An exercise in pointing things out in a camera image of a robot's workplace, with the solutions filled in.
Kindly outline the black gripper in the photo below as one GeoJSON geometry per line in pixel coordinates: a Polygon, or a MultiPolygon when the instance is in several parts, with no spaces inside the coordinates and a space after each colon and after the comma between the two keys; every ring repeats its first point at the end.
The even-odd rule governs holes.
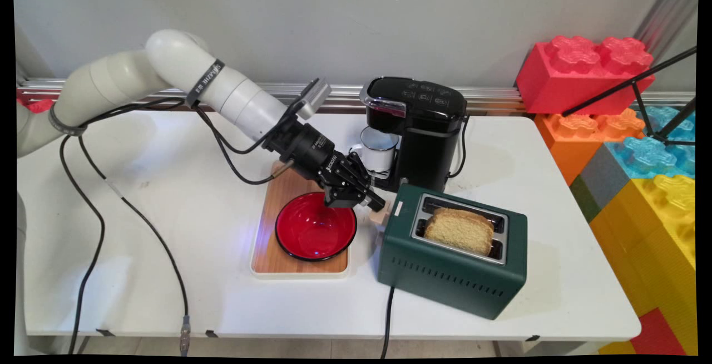
{"type": "Polygon", "coordinates": [[[263,148],[277,153],[283,163],[292,161],[291,168],[300,176],[322,186],[327,207],[351,209],[360,204],[375,213],[385,207],[359,154],[348,154],[347,160],[333,141],[311,125],[286,121],[265,138],[263,148]],[[345,168],[347,162],[355,174],[345,168]]]}

